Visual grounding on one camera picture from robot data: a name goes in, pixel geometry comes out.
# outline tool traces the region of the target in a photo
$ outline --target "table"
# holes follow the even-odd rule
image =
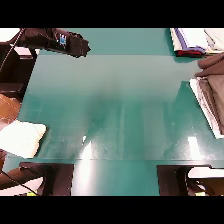
[[[189,87],[197,61],[173,56],[169,29],[71,29],[86,58],[41,51],[19,120],[47,125],[32,160],[74,163],[72,195],[159,195],[158,164],[224,165]]]

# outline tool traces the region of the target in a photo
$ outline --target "glossy tabletop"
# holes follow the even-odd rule
[[[92,51],[38,56],[19,120],[48,131],[29,161],[75,163],[73,195],[158,195],[157,164],[224,164],[189,87],[197,61],[173,56],[169,29],[70,30]]]

